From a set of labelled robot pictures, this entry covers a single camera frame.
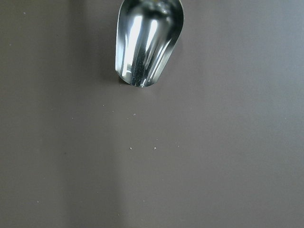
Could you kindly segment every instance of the silver scoop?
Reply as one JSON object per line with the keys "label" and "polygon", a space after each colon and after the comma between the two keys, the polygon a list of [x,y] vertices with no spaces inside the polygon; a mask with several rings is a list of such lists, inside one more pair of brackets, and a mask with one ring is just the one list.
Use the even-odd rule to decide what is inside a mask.
{"label": "silver scoop", "polygon": [[133,86],[156,83],[180,36],[183,21],[180,0],[124,0],[116,37],[118,75]]}

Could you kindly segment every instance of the scoop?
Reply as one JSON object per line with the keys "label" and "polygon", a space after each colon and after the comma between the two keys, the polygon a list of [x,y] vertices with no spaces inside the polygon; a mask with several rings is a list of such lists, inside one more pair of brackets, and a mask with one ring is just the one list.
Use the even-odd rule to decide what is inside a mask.
{"label": "scoop", "polygon": [[118,16],[115,58],[122,80],[137,87],[155,84],[183,21],[180,0],[124,0]]}

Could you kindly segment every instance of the dark gray tabletop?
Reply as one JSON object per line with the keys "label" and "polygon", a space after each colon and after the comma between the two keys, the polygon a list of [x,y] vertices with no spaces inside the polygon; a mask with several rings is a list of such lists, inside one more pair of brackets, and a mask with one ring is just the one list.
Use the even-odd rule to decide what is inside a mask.
{"label": "dark gray tabletop", "polygon": [[148,88],[120,4],[1,1],[0,227],[302,227],[304,1],[184,0]]}

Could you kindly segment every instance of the shiny metal scoop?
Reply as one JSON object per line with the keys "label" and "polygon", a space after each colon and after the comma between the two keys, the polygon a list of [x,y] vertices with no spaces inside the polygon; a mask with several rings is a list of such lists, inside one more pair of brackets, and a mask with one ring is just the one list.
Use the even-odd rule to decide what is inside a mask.
{"label": "shiny metal scoop", "polygon": [[156,83],[180,36],[183,21],[180,0],[124,0],[116,37],[118,75],[133,86]]}

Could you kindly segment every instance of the stainless steel scoop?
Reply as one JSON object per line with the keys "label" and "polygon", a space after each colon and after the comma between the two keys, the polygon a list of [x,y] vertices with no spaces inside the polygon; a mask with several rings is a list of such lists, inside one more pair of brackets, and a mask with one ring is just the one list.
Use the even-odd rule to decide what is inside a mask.
{"label": "stainless steel scoop", "polygon": [[124,0],[116,37],[118,75],[133,86],[156,83],[180,36],[183,21],[180,0]]}

